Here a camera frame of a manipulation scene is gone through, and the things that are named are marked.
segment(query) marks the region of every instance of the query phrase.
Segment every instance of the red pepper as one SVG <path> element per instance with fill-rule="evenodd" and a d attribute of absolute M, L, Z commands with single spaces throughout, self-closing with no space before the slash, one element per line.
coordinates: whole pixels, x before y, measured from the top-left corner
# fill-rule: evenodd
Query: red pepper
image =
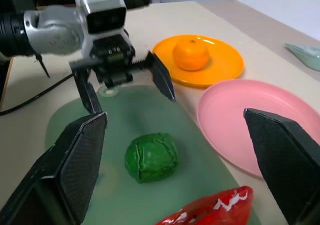
<path fill-rule="evenodd" d="M 253 190 L 249 186 L 202 197 L 156 225 L 246 225 Z"/>

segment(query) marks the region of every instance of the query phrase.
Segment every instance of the yellow plate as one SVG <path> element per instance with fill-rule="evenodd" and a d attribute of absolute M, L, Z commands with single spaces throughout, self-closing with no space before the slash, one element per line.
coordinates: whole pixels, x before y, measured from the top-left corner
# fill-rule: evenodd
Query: yellow plate
<path fill-rule="evenodd" d="M 209 52 L 209 61 L 199 70 L 184 70 L 179 67 L 174 58 L 174 49 L 179 41 L 203 41 Z M 190 46 L 186 53 L 190 58 Z M 196 88 L 207 88 L 223 80 L 235 79 L 241 75 L 245 65 L 240 53 L 229 44 L 218 39 L 201 35 L 178 35 L 166 38 L 157 43 L 152 50 L 169 70 L 175 82 Z"/>

